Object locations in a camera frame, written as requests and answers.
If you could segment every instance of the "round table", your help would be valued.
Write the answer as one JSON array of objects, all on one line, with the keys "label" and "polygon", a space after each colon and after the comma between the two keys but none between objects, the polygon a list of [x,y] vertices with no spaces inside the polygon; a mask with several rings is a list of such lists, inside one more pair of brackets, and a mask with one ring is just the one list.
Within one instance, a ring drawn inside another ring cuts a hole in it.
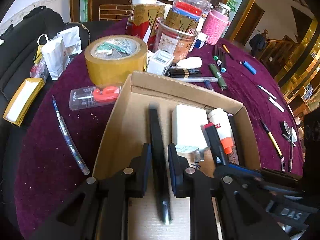
[{"label": "round table", "polygon": [[[115,23],[103,35],[124,34],[127,19]],[[218,45],[225,44],[233,57],[227,55],[227,72],[223,74],[228,89],[222,91],[217,83],[214,90],[242,102],[247,108],[256,136],[261,166],[280,170],[280,159],[268,135],[263,130],[259,118],[271,130],[285,158],[286,167],[290,152],[289,143],[282,137],[279,122],[286,121],[296,129],[295,121],[277,83],[267,69],[246,52],[220,39]],[[208,64],[213,62],[211,45],[193,49],[188,57],[199,56],[203,64],[202,76],[212,76]],[[239,61],[248,61],[257,73],[252,75]],[[45,218],[63,202],[68,195],[85,180],[85,176],[75,163],[63,136],[52,105],[55,96],[60,114],[63,116],[71,137],[82,158],[93,170],[100,141],[113,105],[71,111],[68,107],[70,90],[93,85],[89,79],[84,53],[77,56],[55,82],[42,101],[23,141],[20,164],[15,181],[15,201],[20,231],[28,239]],[[285,109],[281,113],[268,101],[268,95],[260,90],[261,85],[274,96]],[[302,174],[302,149],[296,142],[293,150],[292,172]]]}]

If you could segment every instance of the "metal screw head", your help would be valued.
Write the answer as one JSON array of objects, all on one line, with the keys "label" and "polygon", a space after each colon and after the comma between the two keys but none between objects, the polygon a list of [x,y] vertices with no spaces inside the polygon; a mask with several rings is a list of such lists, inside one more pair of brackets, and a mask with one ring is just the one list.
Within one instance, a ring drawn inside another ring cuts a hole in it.
[{"label": "metal screw head", "polygon": [[93,183],[96,182],[96,178],[95,177],[90,177],[90,178],[87,178],[86,181],[87,181],[88,184],[93,184]]},{"label": "metal screw head", "polygon": [[223,177],[222,180],[223,180],[224,183],[227,183],[227,184],[230,184],[233,181],[233,179],[231,177],[229,177],[229,176]]},{"label": "metal screw head", "polygon": [[192,167],[186,168],[186,173],[188,173],[188,174],[193,174],[195,172],[196,172],[196,170],[194,168],[192,168]]},{"label": "metal screw head", "polygon": [[125,169],[123,170],[123,173],[124,173],[124,174],[131,174],[131,173],[133,173],[133,169],[132,169],[132,168],[125,168]]}]

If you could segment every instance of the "green lighter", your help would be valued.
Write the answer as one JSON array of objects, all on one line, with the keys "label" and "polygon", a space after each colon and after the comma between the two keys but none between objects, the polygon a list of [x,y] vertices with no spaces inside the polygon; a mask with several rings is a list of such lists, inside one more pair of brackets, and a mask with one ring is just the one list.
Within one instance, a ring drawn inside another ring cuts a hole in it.
[{"label": "green lighter", "polygon": [[209,64],[209,68],[211,70],[212,75],[214,75],[218,79],[218,84],[222,90],[228,88],[226,82],[224,81],[220,71],[214,63]]}]

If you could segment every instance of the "white paper bag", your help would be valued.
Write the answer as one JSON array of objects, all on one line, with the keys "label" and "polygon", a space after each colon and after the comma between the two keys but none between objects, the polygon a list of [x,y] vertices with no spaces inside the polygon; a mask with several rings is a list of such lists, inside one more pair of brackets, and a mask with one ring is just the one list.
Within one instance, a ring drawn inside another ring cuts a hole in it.
[{"label": "white paper bag", "polygon": [[63,38],[63,43],[70,56],[73,54],[80,54],[82,52],[79,26],[58,32],[57,36]]},{"label": "white paper bag", "polygon": [[42,36],[45,36],[47,40],[47,43],[41,47],[43,58],[52,80],[57,80],[70,62],[68,52],[62,37],[49,41],[47,34],[42,34],[38,38],[38,45],[40,45],[39,40]]}]

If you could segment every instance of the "person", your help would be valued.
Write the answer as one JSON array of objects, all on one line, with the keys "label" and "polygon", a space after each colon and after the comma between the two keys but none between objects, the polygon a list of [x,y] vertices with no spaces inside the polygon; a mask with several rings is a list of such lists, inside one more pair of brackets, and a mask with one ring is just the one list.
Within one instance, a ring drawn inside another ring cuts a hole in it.
[{"label": "person", "polygon": [[257,51],[262,51],[266,46],[268,30],[264,30],[263,33],[258,33],[253,36],[249,41],[249,45],[252,47],[250,55],[255,57]]}]

